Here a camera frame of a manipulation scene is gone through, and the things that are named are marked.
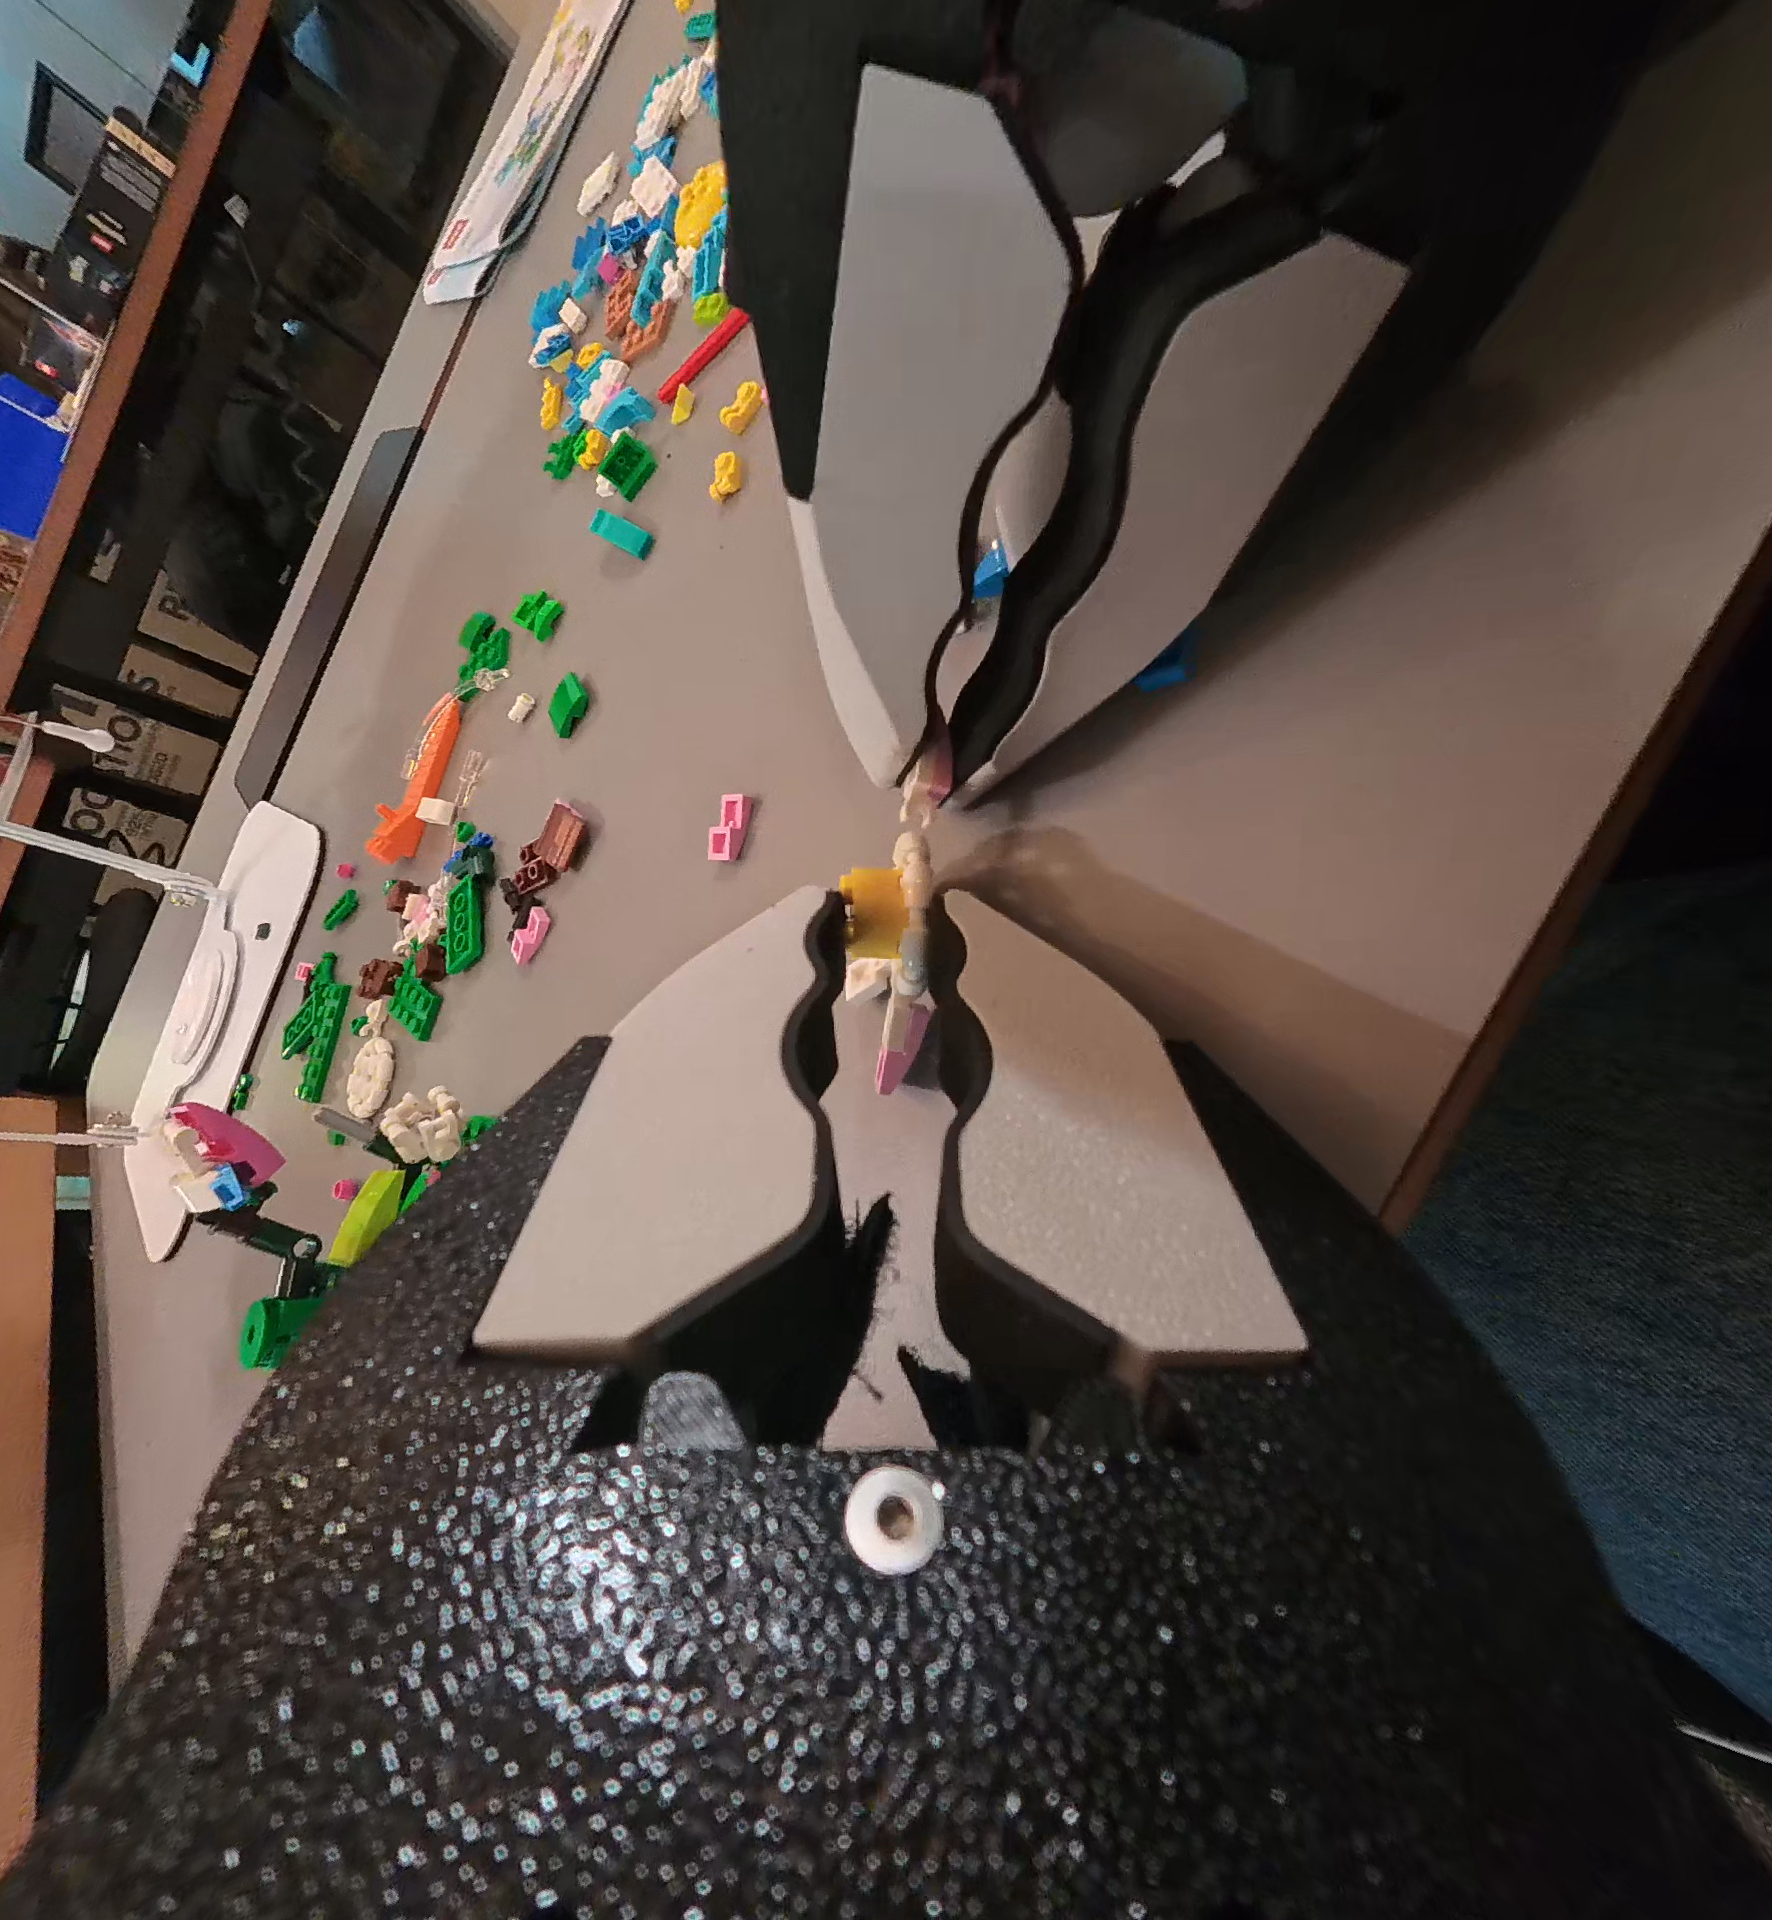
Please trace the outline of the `cluster of green white lego pieces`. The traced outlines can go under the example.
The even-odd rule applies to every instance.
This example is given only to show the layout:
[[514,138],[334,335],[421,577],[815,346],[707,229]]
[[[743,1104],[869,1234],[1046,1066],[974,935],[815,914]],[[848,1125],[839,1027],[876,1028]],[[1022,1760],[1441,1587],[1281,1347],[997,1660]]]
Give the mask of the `cluster of green white lego pieces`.
[[321,948],[298,958],[297,1003],[272,1057],[295,1074],[295,1100],[331,1150],[363,1148],[406,1167],[445,1165],[501,1115],[449,1084],[410,1070],[445,1035],[447,989],[485,957],[488,839],[464,839],[428,882],[395,880],[380,895],[387,944],[348,965]]

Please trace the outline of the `cardboard box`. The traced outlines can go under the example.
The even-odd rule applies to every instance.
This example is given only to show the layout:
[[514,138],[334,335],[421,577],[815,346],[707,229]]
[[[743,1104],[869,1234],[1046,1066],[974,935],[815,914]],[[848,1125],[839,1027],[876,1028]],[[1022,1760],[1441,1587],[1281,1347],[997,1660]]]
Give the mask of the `cardboard box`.
[[120,660],[120,684],[215,720],[245,703],[259,655],[204,622],[159,570]]

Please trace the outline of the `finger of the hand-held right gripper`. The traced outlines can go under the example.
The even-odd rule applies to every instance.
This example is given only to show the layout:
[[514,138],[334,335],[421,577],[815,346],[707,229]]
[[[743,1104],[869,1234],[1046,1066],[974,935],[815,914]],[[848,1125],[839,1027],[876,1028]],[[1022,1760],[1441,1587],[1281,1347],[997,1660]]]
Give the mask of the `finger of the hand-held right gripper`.
[[1116,212],[1041,419],[1001,462],[1011,572],[950,712],[954,792],[988,796],[1209,608],[1367,356],[1411,265],[1247,193]]
[[895,787],[936,730],[991,475],[1037,411],[1079,265],[1014,114],[861,73],[811,486],[789,501],[848,744]]

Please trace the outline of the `brown lego piece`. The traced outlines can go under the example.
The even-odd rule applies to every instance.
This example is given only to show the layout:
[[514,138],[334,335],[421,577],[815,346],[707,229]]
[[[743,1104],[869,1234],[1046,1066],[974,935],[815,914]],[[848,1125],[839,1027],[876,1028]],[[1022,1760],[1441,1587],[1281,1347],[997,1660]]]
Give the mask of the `brown lego piece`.
[[549,890],[576,862],[586,830],[586,816],[574,803],[554,801],[538,833],[518,847],[514,868],[503,877],[505,899],[521,904]]

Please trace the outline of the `small lego figure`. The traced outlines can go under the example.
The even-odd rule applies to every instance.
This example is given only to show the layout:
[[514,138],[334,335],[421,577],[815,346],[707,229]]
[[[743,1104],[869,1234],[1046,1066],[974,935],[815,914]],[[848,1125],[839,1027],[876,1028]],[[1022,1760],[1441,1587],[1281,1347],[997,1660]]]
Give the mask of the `small lego figure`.
[[931,830],[954,789],[952,740],[926,743],[898,783],[898,828],[887,860],[839,880],[841,1005],[873,1005],[873,1092],[893,1095],[915,1069],[937,1014],[937,882]]

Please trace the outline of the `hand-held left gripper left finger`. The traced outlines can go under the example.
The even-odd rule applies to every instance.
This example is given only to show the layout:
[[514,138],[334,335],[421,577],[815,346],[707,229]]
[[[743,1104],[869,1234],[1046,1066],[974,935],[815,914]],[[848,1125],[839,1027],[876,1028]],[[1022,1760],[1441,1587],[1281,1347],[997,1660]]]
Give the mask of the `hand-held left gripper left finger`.
[[838,1228],[838,895],[724,932],[611,1032],[475,1321],[488,1356],[682,1367],[709,1318],[791,1285]]

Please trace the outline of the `blue storage bin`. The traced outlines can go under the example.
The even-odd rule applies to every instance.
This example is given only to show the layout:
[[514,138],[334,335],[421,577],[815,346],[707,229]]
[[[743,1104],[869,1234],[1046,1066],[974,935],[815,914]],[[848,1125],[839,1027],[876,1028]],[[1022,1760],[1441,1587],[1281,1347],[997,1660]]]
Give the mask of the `blue storage bin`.
[[37,540],[65,453],[67,432],[57,417],[0,398],[0,533]]

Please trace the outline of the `silver computer monitor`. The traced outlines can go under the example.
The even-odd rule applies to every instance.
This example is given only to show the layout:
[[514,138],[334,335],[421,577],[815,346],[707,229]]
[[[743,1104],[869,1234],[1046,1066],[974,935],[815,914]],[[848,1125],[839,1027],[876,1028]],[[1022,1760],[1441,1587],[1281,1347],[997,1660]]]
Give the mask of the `silver computer monitor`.
[[345,629],[348,611],[369,572],[406,480],[419,456],[424,428],[397,426],[374,441],[359,469],[344,517],[331,530],[312,590],[298,605],[298,621],[247,734],[232,787],[240,803],[270,800],[307,712],[321,687],[323,672]]

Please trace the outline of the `lime green lego piece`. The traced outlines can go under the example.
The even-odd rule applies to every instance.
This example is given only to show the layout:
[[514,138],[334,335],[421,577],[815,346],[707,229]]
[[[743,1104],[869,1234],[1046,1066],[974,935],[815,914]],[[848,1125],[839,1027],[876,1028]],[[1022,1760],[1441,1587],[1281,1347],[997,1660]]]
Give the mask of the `lime green lego piece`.
[[395,1223],[406,1185],[409,1171],[402,1167],[382,1167],[366,1178],[345,1207],[325,1263],[345,1269],[363,1261],[378,1236]]

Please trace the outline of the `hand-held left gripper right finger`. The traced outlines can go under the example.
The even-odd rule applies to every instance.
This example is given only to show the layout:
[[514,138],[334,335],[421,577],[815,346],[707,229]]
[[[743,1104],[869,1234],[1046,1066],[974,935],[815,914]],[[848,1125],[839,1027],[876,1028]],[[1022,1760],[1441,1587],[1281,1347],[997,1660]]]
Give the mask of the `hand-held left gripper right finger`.
[[943,899],[936,1304],[971,1364],[1303,1356],[1288,1304],[1158,1028],[967,890]]

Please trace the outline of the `blue denim cloth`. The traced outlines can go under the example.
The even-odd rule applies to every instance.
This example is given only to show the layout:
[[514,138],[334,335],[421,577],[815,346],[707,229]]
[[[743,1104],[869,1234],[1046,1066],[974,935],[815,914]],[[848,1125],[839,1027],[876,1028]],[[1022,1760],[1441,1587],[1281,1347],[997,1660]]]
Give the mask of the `blue denim cloth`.
[[1623,1608],[1772,1724],[1772,864],[1598,895],[1407,1244]]

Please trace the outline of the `orange lego carrot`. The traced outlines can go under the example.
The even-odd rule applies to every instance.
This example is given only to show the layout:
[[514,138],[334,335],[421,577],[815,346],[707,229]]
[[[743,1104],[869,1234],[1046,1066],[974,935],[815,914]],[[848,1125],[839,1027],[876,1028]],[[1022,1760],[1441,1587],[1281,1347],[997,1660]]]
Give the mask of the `orange lego carrot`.
[[366,839],[371,860],[395,864],[419,852],[427,821],[421,805],[442,800],[442,783],[464,722],[464,700],[447,691],[428,709],[419,732],[413,765],[405,774],[405,793],[398,803],[375,805],[375,827]]

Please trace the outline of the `silver monitor stand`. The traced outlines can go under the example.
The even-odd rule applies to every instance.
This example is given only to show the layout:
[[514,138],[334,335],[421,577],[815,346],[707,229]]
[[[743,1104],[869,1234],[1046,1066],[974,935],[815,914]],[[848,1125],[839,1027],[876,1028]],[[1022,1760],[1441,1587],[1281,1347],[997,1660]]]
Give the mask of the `silver monitor stand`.
[[250,1066],[323,868],[323,830],[274,803],[254,803],[207,891],[167,877],[141,957],[114,1003],[89,1070],[97,1132],[127,1132],[91,1150],[93,1207],[114,1207],[148,1261],[170,1261],[194,1216],[158,1138],[170,1108],[225,1108]]

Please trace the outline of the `pile of assorted lego bricks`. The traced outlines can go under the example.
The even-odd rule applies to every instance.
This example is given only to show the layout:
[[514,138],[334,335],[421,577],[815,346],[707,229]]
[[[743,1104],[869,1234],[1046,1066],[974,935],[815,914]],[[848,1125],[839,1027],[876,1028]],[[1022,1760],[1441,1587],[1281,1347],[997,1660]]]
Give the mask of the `pile of assorted lego bricks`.
[[717,4],[676,4],[678,55],[640,85],[629,141],[586,171],[567,272],[529,309],[542,469],[586,472],[608,533],[655,480],[653,428],[746,328],[724,291],[730,193],[694,141],[719,113]]

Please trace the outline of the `lego instruction booklet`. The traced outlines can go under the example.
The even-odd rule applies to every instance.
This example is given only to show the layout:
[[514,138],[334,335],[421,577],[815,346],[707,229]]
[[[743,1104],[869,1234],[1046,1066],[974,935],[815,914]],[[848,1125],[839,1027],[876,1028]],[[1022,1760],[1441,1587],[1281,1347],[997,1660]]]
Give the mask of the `lego instruction booklet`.
[[560,1],[506,120],[451,208],[419,281],[424,304],[479,295],[516,249],[576,130],[626,1]]

